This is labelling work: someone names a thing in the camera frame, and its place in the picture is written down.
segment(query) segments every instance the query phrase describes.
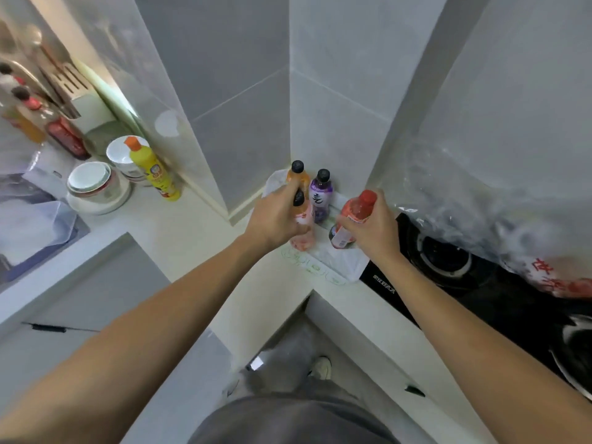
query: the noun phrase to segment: yellow dish soap bottle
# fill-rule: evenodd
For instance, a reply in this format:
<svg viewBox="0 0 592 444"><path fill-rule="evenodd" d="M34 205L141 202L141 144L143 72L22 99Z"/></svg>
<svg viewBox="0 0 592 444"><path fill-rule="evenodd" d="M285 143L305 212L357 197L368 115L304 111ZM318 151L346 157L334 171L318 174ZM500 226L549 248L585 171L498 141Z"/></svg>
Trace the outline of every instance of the yellow dish soap bottle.
<svg viewBox="0 0 592 444"><path fill-rule="evenodd" d="M146 175L146 179L158 190L160 196L167 201L176 201L181 196L173 184L173 179L162 166L154 151L147 146L142 146L134 136L129 136L124 143L129 148L129 158Z"/></svg>

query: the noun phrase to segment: sneaker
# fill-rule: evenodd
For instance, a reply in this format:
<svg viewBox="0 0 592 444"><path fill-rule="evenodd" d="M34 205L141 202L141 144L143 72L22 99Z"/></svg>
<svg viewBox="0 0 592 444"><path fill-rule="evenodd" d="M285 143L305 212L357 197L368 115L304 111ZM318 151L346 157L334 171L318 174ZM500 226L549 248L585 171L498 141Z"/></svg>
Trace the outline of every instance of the sneaker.
<svg viewBox="0 0 592 444"><path fill-rule="evenodd" d="M331 360L327 357L317 358L310 368L308 376L319 380L331 380Z"/></svg>

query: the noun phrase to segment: hand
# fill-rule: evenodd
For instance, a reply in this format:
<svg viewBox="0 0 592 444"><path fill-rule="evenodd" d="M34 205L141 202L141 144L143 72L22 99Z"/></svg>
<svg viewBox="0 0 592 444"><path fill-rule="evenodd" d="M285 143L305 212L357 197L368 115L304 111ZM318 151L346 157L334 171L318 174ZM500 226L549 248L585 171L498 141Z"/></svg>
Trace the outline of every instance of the hand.
<svg viewBox="0 0 592 444"><path fill-rule="evenodd" d="M299 186L300 179L293 178L288 185L257 201L245 235L261 246L265 253L310 230L310 226L298 224L292 214Z"/></svg>
<svg viewBox="0 0 592 444"><path fill-rule="evenodd" d="M382 190L375 190L378 199L374 204L372 215L365 223L356 223L345 216L339 215L337 222L349 230L356 239L358 246L377 263L391 256L399 256L399 229L397 215L387 205Z"/></svg>

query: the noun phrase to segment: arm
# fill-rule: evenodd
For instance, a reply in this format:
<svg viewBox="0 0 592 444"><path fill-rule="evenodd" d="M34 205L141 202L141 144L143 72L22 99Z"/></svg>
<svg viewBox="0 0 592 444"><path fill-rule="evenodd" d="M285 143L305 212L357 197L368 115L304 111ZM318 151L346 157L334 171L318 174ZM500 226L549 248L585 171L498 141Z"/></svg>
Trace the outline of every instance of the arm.
<svg viewBox="0 0 592 444"><path fill-rule="evenodd" d="M114 320L37 382L0 421L0 441L119 442L241 278L307 231L290 214L297 188L294 180L260 200L230 246Z"/></svg>
<svg viewBox="0 0 592 444"><path fill-rule="evenodd" d="M401 255L395 215L382 193L366 223L339 221L393 284L500 443L590 442L592 405Z"/></svg>

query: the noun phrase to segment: purple bottle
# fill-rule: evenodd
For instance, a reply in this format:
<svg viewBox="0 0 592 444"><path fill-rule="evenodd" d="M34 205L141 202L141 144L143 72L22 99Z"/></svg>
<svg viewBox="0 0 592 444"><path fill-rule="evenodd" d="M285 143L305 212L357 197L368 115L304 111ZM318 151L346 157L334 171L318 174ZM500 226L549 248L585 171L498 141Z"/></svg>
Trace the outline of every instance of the purple bottle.
<svg viewBox="0 0 592 444"><path fill-rule="evenodd" d="M329 170L323 168L310 183L310 202L314 208L315 223L322 223L329 216L329 201L333 193L330 177Z"/></svg>

